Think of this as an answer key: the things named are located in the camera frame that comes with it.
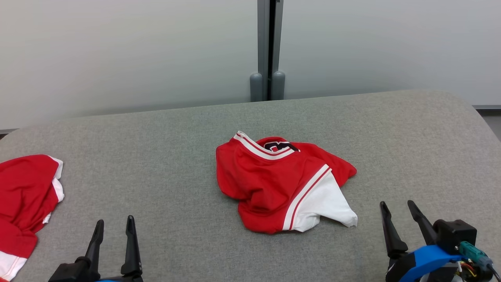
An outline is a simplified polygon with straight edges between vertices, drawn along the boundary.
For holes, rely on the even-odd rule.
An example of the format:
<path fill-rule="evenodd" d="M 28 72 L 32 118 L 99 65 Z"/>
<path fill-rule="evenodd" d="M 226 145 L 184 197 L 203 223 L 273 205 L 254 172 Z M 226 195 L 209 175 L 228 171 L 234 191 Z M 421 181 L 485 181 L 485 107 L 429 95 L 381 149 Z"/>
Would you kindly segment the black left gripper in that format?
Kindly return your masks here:
<path fill-rule="evenodd" d="M 119 282 L 144 282 L 142 278 L 142 262 L 140 258 L 139 243 L 135 226 L 135 219 L 132 215 L 127 217 L 126 225 L 126 254 L 125 262 L 121 266 L 121 274 L 112 277 L 102 277 L 99 280 L 118 280 Z M 98 271 L 100 245 L 104 238 L 104 220 L 97 221 L 91 240 L 89 242 L 85 257 L 90 262 L 90 271 Z"/>

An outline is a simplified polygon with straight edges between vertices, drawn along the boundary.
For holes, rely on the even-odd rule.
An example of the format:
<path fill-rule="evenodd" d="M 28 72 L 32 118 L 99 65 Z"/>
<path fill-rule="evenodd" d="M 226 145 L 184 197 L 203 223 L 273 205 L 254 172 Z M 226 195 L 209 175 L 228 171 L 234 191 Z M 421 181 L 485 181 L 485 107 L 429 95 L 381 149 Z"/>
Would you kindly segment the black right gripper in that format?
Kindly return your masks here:
<path fill-rule="evenodd" d="M 420 211 L 413 200 L 407 202 L 413 220 L 418 223 L 426 245 L 435 245 L 437 232 Z M 407 253 L 408 246 L 403 242 L 392 222 L 392 214 L 384 201 L 380 202 L 380 212 L 387 256 L 390 258 L 386 272 L 386 282 L 400 282 L 402 277 L 415 267 L 415 255 Z"/>

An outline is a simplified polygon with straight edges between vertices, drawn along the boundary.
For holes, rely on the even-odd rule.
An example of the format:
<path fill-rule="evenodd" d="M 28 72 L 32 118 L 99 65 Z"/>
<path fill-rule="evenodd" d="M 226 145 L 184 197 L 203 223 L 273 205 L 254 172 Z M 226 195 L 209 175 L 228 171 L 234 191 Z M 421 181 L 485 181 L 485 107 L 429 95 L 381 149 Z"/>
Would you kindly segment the red white garment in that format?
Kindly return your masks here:
<path fill-rule="evenodd" d="M 11 282 L 25 265 L 37 232 L 64 199 L 63 165 L 48 155 L 0 163 L 0 282 Z"/>

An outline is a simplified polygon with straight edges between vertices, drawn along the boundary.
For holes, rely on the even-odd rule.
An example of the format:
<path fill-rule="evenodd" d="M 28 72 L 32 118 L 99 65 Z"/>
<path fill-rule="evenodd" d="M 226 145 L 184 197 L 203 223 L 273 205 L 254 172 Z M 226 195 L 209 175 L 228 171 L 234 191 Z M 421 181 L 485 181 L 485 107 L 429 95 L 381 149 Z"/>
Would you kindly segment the red jersey white striped sleeves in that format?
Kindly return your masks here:
<path fill-rule="evenodd" d="M 220 191 L 238 200 L 240 219 L 253 232 L 305 232 L 322 217 L 358 224 L 341 191 L 356 168 L 313 143 L 254 141 L 239 131 L 216 148 L 215 162 Z"/>

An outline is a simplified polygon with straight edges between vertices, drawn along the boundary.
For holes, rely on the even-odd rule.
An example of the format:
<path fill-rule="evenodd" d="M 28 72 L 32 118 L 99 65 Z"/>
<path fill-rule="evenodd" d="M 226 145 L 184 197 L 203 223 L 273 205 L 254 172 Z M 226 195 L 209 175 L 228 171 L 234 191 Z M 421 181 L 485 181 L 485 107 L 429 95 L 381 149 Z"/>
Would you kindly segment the grey cylinder post foot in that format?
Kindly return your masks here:
<path fill-rule="evenodd" d="M 285 80 L 286 75 L 281 70 L 278 70 L 272 74 L 270 90 L 271 100 L 275 101 L 284 99 Z"/>
<path fill-rule="evenodd" d="M 249 77 L 250 101 L 263 101 L 263 77 L 260 73 L 253 73 Z"/>

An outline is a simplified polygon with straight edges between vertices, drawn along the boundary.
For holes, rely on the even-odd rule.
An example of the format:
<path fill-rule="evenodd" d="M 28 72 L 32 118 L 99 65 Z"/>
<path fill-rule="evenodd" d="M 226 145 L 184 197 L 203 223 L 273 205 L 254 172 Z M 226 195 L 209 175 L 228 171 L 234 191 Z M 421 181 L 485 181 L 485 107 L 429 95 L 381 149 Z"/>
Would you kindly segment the grey partition post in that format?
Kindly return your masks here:
<path fill-rule="evenodd" d="M 258 71 L 263 77 L 263 101 L 270 98 L 271 77 L 279 69 L 283 0 L 257 0 Z"/>

